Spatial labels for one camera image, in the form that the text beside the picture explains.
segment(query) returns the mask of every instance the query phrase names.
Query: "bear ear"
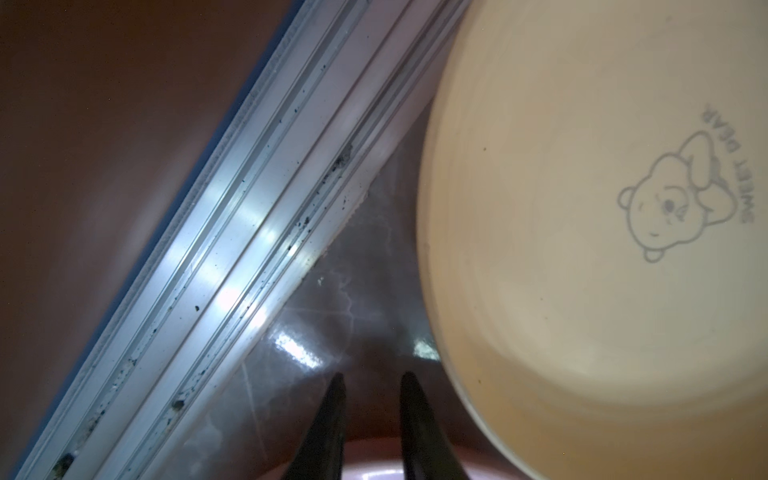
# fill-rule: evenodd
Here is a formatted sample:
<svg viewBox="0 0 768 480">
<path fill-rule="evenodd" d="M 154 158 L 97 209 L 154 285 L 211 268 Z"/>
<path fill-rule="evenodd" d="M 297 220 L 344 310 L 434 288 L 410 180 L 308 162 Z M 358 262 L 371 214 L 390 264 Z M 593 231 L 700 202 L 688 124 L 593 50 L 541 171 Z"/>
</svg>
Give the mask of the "bear ear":
<svg viewBox="0 0 768 480">
<path fill-rule="evenodd" d="M 634 187 L 627 187 L 619 193 L 619 207 L 629 210 L 629 205 L 632 201 L 632 194 L 634 194 Z"/>
<path fill-rule="evenodd" d="M 648 263 L 656 263 L 657 261 L 664 258 L 664 251 L 663 250 L 645 250 L 645 253 L 643 254 L 645 257 L 645 261 Z"/>
</svg>

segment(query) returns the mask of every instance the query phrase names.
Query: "silver metal frame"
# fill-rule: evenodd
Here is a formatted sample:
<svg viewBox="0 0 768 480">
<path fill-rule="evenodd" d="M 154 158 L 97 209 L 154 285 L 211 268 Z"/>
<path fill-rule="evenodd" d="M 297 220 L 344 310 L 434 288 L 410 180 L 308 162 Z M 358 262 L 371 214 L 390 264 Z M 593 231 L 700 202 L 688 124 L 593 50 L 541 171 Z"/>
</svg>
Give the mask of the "silver metal frame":
<svg viewBox="0 0 768 480">
<path fill-rule="evenodd" d="M 434 95 L 469 0 L 306 0 L 17 480 L 152 478 Z"/>
</svg>

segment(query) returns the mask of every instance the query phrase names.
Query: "yellow bowl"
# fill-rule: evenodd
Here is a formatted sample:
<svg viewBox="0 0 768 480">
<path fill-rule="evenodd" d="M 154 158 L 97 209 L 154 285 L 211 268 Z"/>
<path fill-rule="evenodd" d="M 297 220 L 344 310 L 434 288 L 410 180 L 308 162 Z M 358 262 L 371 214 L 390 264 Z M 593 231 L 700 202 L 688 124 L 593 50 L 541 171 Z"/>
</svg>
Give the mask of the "yellow bowl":
<svg viewBox="0 0 768 480">
<path fill-rule="evenodd" d="M 768 2 L 477 0 L 425 143 L 441 357 L 533 478 L 768 478 Z"/>
</svg>

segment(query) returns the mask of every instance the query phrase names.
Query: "gray marble surface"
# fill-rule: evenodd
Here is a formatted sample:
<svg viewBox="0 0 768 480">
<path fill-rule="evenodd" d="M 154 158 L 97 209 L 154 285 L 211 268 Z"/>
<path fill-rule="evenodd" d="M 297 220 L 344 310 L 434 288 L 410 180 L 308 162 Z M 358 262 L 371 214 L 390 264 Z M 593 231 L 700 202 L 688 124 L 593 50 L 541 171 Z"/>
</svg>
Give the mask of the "gray marble surface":
<svg viewBox="0 0 768 480">
<path fill-rule="evenodd" d="M 451 441 L 500 458 L 454 393 L 422 302 L 415 199 L 427 117 L 411 128 L 162 480 L 244 480 L 289 461 L 335 372 L 346 380 L 349 440 L 399 435 L 399 380 L 412 370 Z"/>
</svg>

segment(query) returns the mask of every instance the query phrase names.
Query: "bear face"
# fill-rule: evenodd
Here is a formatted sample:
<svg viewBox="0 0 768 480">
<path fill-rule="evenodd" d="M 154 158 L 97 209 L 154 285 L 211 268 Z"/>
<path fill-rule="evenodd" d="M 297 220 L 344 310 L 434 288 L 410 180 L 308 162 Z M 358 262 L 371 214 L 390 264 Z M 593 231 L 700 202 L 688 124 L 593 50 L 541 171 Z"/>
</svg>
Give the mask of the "bear face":
<svg viewBox="0 0 768 480">
<path fill-rule="evenodd" d="M 737 208 L 720 176 L 712 138 L 704 131 L 678 152 L 659 157 L 646 177 L 619 193 L 618 203 L 650 263 L 661 260 L 667 249 L 696 240 L 706 226 L 730 219 Z"/>
</svg>

